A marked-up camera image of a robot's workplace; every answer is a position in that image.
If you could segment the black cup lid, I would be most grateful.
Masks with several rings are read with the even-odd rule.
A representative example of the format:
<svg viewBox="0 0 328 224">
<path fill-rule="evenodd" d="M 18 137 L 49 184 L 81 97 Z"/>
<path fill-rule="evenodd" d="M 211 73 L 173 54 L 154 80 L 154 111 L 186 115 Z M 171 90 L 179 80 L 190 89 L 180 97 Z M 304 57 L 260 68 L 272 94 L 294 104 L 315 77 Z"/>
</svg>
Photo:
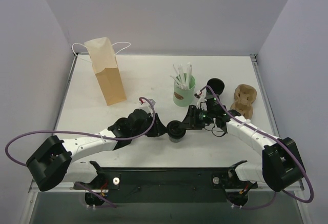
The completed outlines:
<svg viewBox="0 0 328 224">
<path fill-rule="evenodd" d="M 178 134 L 186 134 L 186 131 L 182 131 L 178 129 L 178 125 L 179 125 L 180 121 L 177 120 L 173 120 L 171 122 L 169 122 L 167 124 L 167 134 L 174 134 L 174 135 L 178 135 Z"/>
</svg>

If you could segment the black coffee cup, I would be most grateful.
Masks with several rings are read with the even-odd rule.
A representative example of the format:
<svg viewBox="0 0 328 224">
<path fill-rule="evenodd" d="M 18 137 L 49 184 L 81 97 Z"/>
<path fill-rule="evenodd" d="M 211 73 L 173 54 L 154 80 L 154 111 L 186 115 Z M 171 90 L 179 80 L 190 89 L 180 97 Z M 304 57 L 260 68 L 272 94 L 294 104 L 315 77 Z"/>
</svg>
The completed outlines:
<svg viewBox="0 0 328 224">
<path fill-rule="evenodd" d="M 169 134 L 169 140 L 173 143 L 178 143 L 178 142 L 182 141 L 184 136 L 185 136 L 185 134 L 178 134 L 178 135 Z"/>
</svg>

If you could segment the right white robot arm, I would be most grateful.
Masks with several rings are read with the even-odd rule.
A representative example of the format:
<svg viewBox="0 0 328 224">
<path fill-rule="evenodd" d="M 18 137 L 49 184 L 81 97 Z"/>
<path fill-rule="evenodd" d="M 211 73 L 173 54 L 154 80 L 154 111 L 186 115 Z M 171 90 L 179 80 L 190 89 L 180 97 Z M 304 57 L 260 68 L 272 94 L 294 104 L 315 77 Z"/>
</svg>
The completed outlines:
<svg viewBox="0 0 328 224">
<path fill-rule="evenodd" d="M 237 111 L 226 110 L 216 98 L 207 100 L 206 105 L 206 109 L 190 105 L 184 120 L 178 124 L 178 131 L 214 125 L 240 139 L 262 158 L 259 164 L 247 161 L 236 164 L 227 174 L 231 186 L 238 187 L 245 181 L 263 182 L 280 192 L 304 177 L 304 166 L 292 139 L 265 133 Z"/>
</svg>

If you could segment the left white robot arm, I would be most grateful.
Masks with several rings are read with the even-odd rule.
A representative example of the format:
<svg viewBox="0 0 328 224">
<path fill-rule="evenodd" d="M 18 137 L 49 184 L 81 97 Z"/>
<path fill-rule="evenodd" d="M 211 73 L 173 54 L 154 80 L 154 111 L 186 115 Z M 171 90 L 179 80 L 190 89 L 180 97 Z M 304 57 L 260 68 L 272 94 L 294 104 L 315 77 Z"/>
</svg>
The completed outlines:
<svg viewBox="0 0 328 224">
<path fill-rule="evenodd" d="M 84 157 L 123 148 L 139 135 L 160 137 L 167 129 L 158 114 L 143 109 L 134 110 L 127 118 L 118 119 L 113 125 L 91 136 L 75 139 L 48 137 L 30 156 L 26 165 L 40 191 L 48 191 L 64 180 L 69 166 Z"/>
</svg>

